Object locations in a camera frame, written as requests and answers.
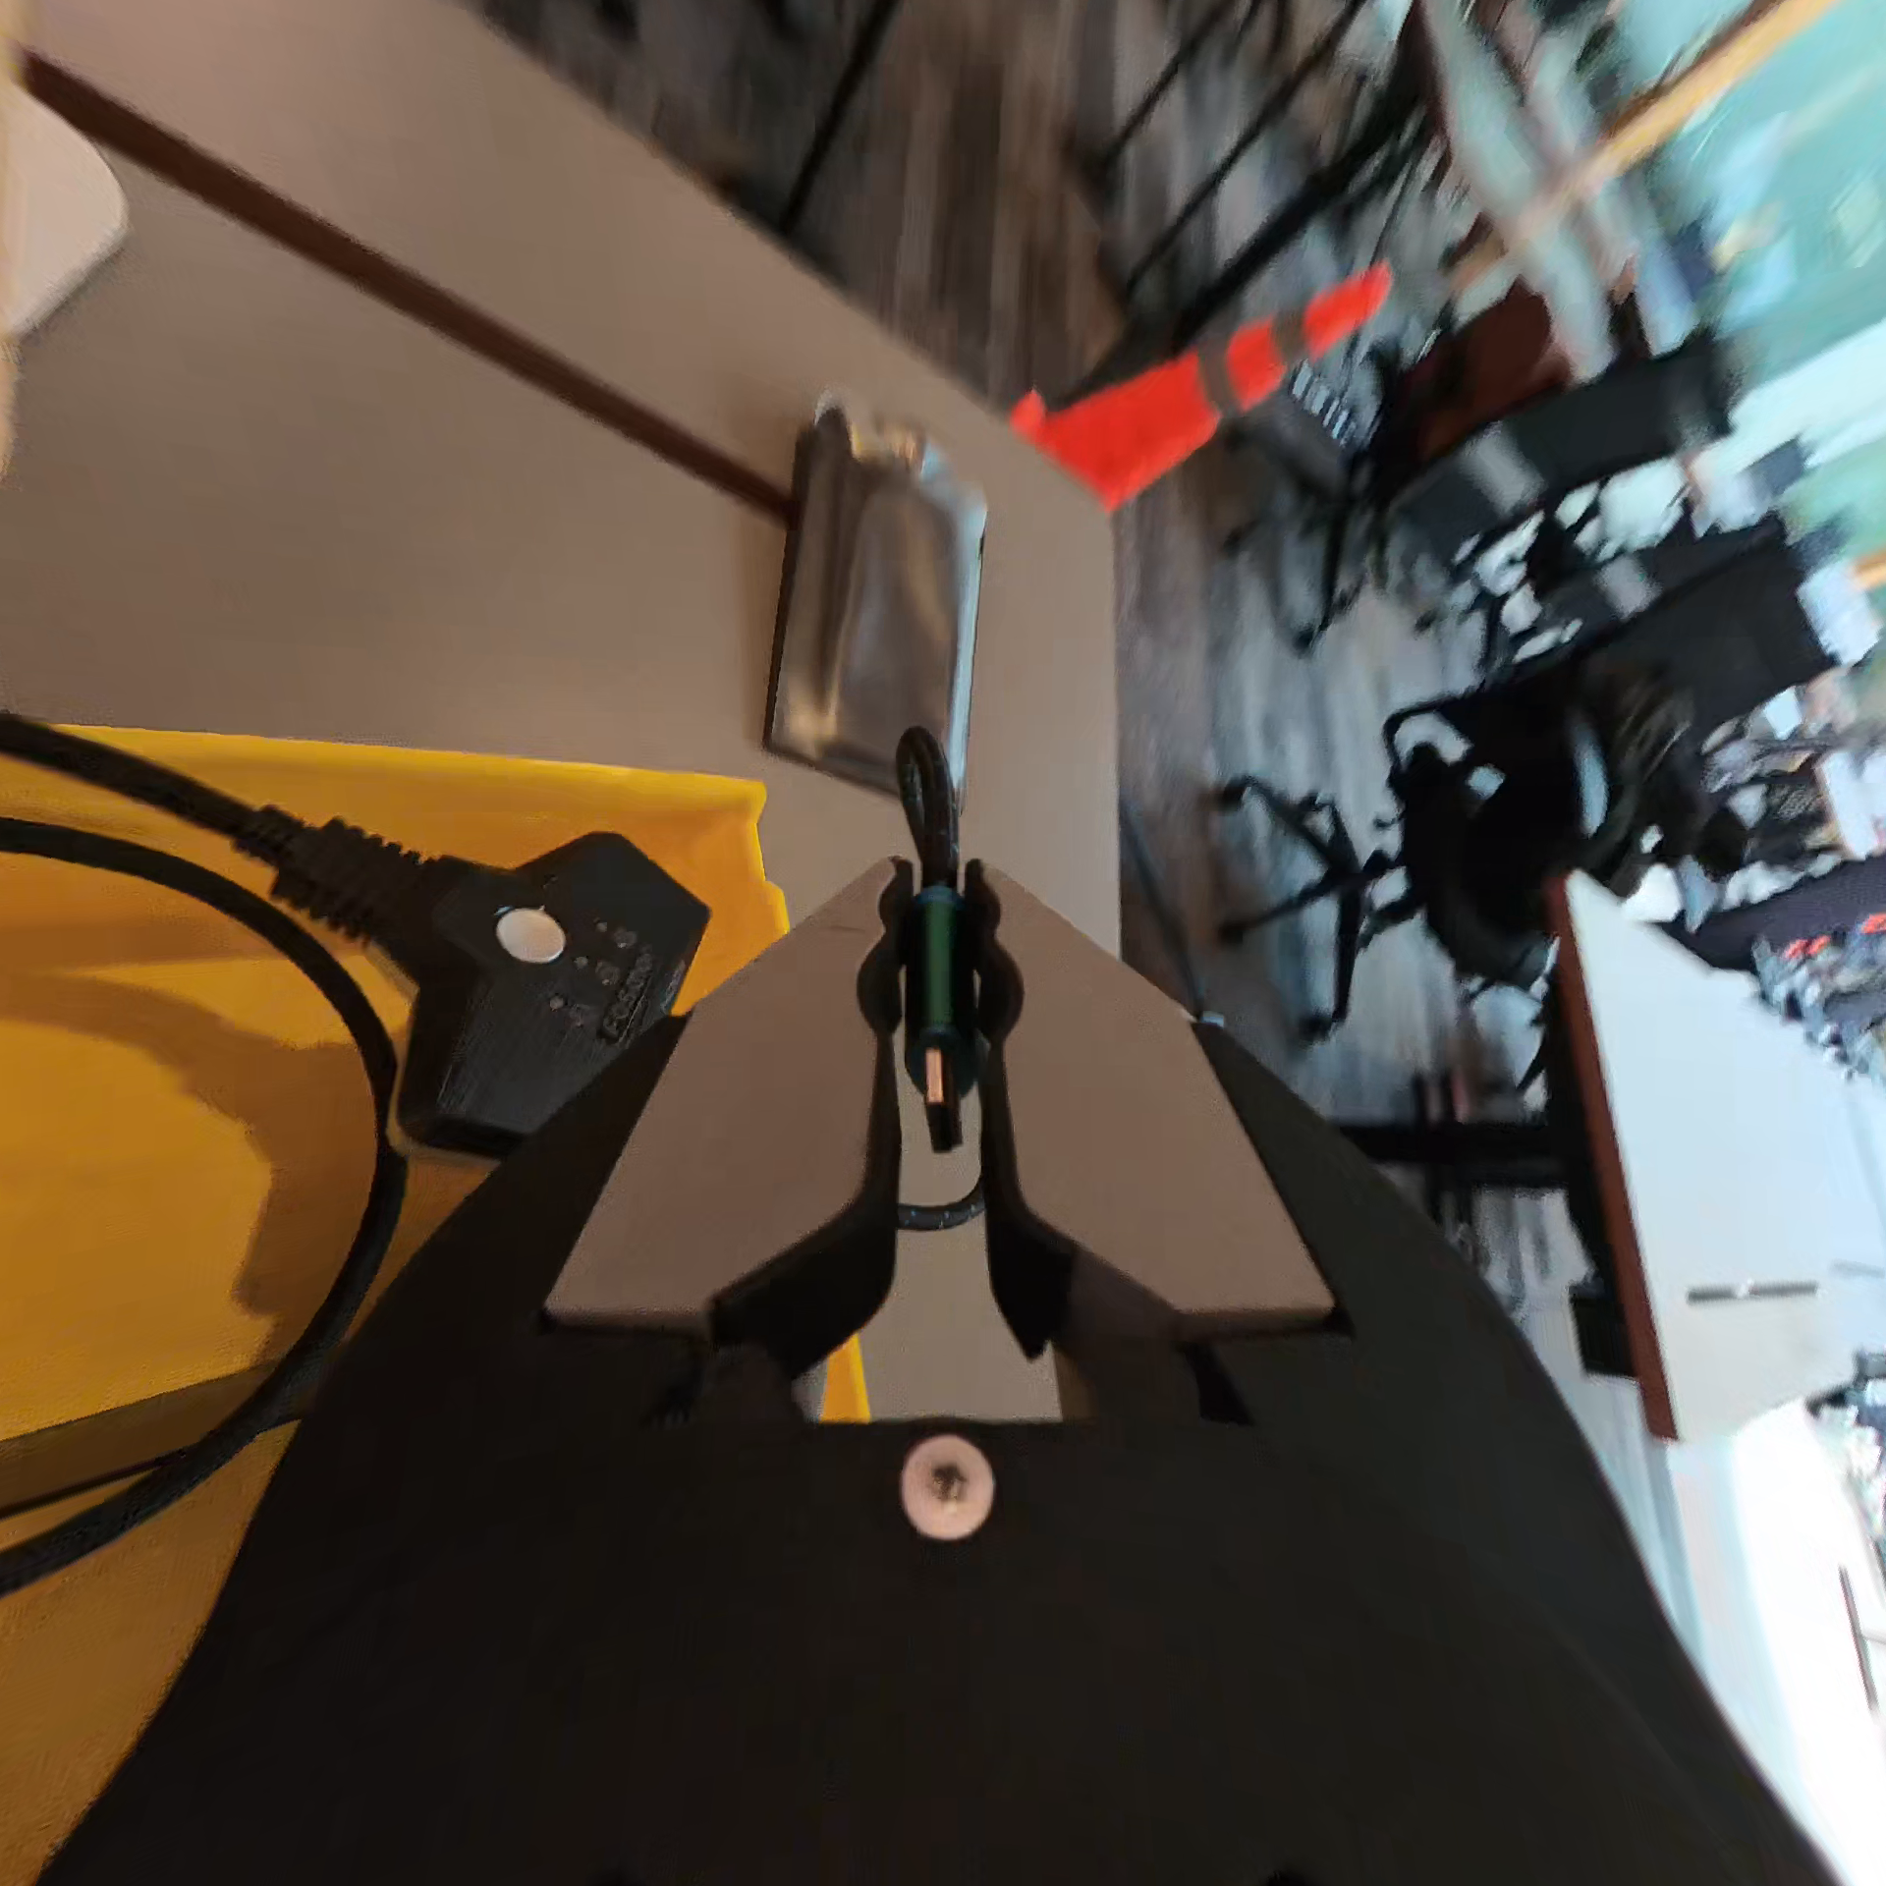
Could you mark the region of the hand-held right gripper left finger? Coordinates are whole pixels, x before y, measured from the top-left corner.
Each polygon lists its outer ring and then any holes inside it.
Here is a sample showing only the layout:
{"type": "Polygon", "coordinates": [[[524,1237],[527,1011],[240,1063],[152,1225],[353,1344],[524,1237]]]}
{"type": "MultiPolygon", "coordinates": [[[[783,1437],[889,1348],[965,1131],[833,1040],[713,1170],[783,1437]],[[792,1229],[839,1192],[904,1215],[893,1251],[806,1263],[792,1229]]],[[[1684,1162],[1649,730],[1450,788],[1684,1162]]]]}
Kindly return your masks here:
{"type": "Polygon", "coordinates": [[[802,1377],[889,1300],[904,867],[882,859],[684,1021],[545,1316],[802,1377]]]}

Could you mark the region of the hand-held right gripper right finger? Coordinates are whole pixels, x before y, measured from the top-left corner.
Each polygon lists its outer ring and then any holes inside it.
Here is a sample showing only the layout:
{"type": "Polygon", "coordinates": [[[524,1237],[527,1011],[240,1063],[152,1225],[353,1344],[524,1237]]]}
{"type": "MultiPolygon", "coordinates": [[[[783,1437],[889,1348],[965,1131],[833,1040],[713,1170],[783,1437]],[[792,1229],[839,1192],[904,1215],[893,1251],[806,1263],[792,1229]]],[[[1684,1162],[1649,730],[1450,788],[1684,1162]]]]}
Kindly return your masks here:
{"type": "Polygon", "coordinates": [[[1303,1333],[1333,1294],[1206,1031],[974,867],[984,1268],[1028,1357],[1303,1333]]]}

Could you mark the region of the black hdmi switch box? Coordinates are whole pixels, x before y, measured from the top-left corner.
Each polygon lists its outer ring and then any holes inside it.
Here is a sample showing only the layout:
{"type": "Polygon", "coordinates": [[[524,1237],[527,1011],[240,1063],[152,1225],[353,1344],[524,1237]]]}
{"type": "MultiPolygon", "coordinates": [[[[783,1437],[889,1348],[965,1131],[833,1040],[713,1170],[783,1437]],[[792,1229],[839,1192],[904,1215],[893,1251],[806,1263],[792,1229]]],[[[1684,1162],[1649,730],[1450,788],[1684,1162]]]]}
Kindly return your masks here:
{"type": "Polygon", "coordinates": [[[429,859],[381,953],[410,982],[399,1118],[502,1159],[673,1011],[713,907],[629,838],[521,862],[429,859]]]}

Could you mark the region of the thin black cable green plugs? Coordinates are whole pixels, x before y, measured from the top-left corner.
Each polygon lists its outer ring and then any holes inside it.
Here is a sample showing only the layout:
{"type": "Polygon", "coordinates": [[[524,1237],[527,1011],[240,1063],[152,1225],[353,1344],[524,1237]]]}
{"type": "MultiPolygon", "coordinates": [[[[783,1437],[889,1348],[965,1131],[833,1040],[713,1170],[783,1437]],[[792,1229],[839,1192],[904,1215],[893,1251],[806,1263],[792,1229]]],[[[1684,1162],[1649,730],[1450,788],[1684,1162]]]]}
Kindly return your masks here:
{"type": "Polygon", "coordinates": [[[929,1148],[950,1155],[962,1144],[962,1097],[983,1071],[956,783],[925,725],[901,734],[895,772],[917,873],[901,927],[904,1069],[925,1101],[929,1148]]]}

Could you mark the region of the yellow plastic bin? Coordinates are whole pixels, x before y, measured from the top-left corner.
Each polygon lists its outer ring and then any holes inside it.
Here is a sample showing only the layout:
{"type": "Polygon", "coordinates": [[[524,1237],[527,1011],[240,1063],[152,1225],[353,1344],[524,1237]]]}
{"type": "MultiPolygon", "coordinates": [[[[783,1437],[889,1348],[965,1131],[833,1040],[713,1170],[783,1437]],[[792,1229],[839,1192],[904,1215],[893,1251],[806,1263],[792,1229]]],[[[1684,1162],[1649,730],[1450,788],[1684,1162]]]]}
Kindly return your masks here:
{"type": "MultiPolygon", "coordinates": [[[[618,830],[708,909],[687,1007],[788,927],[768,784],[368,745],[92,728],[251,805],[524,862],[618,830]]],[[[220,1422],[355,1235],[366,1075],[266,942],[166,888],[4,859],[4,1541],[220,1422]]],[[[4,1601],[4,1883],[33,1883],[152,1719],[293,1427],[4,1601]]]]}

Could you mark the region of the flat silver grey bag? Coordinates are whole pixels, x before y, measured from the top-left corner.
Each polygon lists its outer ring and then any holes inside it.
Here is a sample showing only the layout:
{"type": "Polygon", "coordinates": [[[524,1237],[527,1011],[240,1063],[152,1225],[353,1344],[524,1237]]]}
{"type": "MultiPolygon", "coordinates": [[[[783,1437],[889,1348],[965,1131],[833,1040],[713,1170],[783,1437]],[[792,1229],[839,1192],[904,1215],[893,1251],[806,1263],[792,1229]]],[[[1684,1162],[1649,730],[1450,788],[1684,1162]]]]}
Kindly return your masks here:
{"type": "Polygon", "coordinates": [[[897,794],[909,728],[962,794],[984,571],[984,491],[925,426],[829,391],[792,459],[764,746],[897,794]]]}

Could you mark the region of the white office desk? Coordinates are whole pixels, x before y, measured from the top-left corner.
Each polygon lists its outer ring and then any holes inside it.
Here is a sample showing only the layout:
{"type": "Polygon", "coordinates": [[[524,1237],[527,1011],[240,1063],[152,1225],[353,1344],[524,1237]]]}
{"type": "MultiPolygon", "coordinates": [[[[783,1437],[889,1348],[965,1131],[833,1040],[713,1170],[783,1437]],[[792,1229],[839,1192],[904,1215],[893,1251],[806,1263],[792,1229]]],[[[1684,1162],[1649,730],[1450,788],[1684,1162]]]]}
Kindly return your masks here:
{"type": "Polygon", "coordinates": [[[1647,1427],[1714,1442],[1884,1357],[1884,1094],[1588,876],[1556,990],[1647,1427]]]}

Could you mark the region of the orange traffic cone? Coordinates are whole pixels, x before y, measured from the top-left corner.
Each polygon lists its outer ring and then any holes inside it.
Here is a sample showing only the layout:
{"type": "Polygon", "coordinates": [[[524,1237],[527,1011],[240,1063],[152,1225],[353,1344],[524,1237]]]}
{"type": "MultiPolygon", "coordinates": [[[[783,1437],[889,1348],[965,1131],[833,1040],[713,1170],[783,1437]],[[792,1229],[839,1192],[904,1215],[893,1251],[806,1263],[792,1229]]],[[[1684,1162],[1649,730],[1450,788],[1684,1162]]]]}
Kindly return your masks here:
{"type": "Polygon", "coordinates": [[[1297,370],[1352,344],[1383,313],[1392,288],[1394,271],[1379,259],[1303,306],[1249,320],[1064,408],[1028,391],[1009,429],[1115,513],[1268,405],[1297,370]]]}

